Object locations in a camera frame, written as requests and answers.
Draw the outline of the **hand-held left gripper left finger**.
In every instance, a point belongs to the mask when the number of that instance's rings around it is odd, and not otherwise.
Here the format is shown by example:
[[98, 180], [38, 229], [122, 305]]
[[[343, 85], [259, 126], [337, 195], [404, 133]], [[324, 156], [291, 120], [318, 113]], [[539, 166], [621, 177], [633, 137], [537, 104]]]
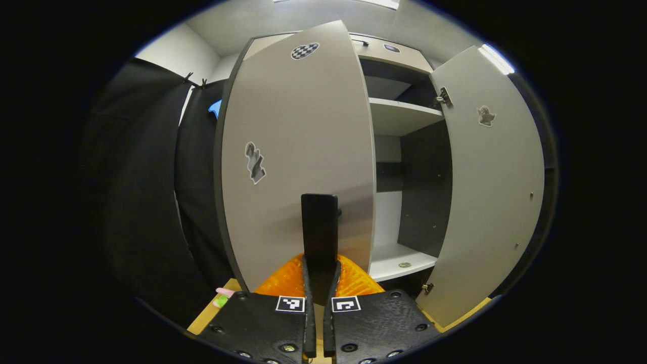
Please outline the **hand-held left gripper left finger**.
[[199, 341], [245, 362], [307, 363], [316, 357], [316, 324], [303, 254], [254, 292], [228, 283], [196, 318]]

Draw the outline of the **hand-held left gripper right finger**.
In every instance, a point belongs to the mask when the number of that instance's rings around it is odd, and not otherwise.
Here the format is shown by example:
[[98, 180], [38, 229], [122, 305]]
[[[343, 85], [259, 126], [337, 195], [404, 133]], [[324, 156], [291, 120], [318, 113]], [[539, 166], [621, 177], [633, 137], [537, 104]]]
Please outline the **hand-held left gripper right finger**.
[[323, 316], [323, 351], [333, 363], [396, 363], [441, 339], [406, 292], [385, 290], [349, 258], [337, 259]]

